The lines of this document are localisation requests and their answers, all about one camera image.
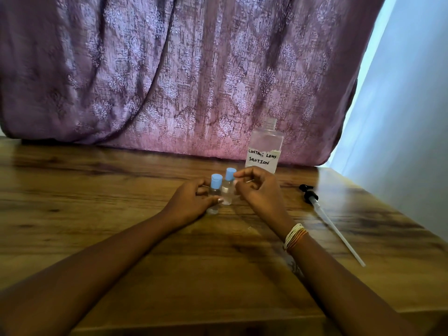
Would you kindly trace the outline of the person's left hand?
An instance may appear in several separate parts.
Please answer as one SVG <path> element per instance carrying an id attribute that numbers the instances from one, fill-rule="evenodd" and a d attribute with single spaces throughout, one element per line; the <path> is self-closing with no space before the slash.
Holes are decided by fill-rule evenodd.
<path id="1" fill-rule="evenodd" d="M 210 178 L 188 180 L 181 185 L 171 197 L 161 217 L 174 229 L 187 226 L 205 214 L 207 209 L 200 209 L 196 196 L 209 196 Z"/>

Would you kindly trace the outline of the person's right hand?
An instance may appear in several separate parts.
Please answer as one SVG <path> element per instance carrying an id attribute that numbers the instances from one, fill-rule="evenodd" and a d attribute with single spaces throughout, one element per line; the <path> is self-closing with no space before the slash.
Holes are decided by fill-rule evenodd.
<path id="1" fill-rule="evenodd" d="M 287 212 L 276 176 L 254 166 L 236 171 L 234 178 L 235 181 L 252 181 L 253 202 L 248 205 L 284 242 L 295 223 Z"/>

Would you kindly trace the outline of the black pump dispenser with tube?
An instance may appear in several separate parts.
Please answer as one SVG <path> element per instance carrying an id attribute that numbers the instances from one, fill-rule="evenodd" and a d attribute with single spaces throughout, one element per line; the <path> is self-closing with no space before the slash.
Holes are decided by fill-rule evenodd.
<path id="1" fill-rule="evenodd" d="M 355 249 L 350 245 L 350 243 L 346 240 L 343 234 L 338 230 L 333 221 L 328 217 L 325 211 L 322 209 L 319 203 L 318 195 L 313 191 L 314 187 L 306 184 L 299 185 L 299 190 L 304 194 L 304 201 L 311 205 L 315 211 L 315 213 L 319 216 L 319 218 L 328 225 L 333 232 L 341 239 L 341 241 L 345 244 L 350 253 L 354 256 L 354 258 L 358 261 L 358 263 L 365 267 L 365 262 L 361 259 Z"/>

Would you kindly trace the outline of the small clear blue-capped bottle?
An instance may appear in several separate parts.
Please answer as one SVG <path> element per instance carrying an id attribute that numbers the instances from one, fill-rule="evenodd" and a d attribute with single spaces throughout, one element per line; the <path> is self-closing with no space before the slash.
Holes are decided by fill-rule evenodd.
<path id="1" fill-rule="evenodd" d="M 210 187 L 209 187 L 209 196 L 219 196 L 221 197 L 221 185 L 223 181 L 223 176 L 221 174 L 212 174 Z M 218 214 L 221 202 L 218 202 L 216 205 L 207 209 L 207 214 Z"/>
<path id="2" fill-rule="evenodd" d="M 237 170 L 235 168 L 227 168 L 225 177 L 221 183 L 221 196 L 223 198 L 222 205 L 231 205 L 234 197 L 234 173 Z"/>

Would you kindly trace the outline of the person's left forearm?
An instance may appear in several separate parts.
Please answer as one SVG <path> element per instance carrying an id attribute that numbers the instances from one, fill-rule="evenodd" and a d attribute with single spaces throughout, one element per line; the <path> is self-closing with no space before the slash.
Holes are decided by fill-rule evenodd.
<path id="1" fill-rule="evenodd" d="M 0 292 L 0 336 L 65 336 L 157 242 L 182 226 L 161 212 Z"/>

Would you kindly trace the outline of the white and orange thread wristband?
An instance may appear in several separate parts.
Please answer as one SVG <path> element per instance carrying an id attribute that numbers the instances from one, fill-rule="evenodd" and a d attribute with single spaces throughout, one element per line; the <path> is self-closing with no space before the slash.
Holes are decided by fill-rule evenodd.
<path id="1" fill-rule="evenodd" d="M 283 250 L 287 253 L 290 253 L 292 248 L 300 241 L 300 239 L 308 234 L 308 231 L 305 227 L 298 223 L 293 226 L 290 232 L 287 234 L 285 241 L 283 243 Z"/>

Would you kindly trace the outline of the purple patterned curtain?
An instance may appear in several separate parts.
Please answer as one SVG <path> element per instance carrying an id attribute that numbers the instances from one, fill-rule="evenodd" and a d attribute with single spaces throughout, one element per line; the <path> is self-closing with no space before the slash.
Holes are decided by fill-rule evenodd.
<path id="1" fill-rule="evenodd" d="M 280 162 L 337 146 L 385 0 L 0 0 L 9 138 Z"/>

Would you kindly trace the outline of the person's right forearm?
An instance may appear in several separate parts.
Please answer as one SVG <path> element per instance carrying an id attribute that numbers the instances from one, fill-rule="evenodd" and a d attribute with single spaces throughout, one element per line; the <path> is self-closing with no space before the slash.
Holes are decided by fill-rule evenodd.
<path id="1" fill-rule="evenodd" d="M 374 291 L 306 234 L 289 253 L 324 312 L 345 336 L 419 336 Z"/>

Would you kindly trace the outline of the large clear labelled bottle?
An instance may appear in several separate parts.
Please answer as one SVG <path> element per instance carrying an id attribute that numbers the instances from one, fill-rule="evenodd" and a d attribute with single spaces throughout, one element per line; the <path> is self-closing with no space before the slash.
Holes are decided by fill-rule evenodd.
<path id="1" fill-rule="evenodd" d="M 276 118 L 268 117 L 262 126 L 252 130 L 246 168 L 257 166 L 275 174 L 284 140 L 284 134 L 276 129 L 276 124 Z"/>

